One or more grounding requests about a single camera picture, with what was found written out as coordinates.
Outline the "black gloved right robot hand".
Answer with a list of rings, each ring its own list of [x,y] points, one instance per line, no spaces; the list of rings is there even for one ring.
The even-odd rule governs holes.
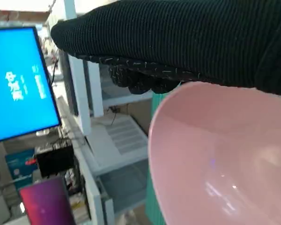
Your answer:
[[[135,95],[199,81],[281,96],[281,0],[120,0],[51,37]]]

